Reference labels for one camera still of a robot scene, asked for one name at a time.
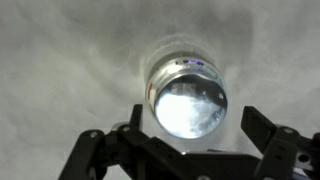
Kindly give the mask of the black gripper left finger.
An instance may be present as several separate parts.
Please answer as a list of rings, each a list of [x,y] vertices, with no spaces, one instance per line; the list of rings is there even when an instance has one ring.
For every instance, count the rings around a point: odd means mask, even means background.
[[[130,120],[108,134],[88,130],[77,139],[58,180],[103,180],[108,169],[120,166],[131,180],[184,180],[175,163],[179,153],[141,131],[143,105],[133,106]]]

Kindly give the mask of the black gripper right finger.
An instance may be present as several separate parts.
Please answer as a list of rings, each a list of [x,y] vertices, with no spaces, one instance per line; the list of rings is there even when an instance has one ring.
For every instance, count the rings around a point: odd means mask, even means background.
[[[263,155],[255,180],[320,180],[320,133],[311,138],[276,125],[253,106],[245,106],[241,129]]]

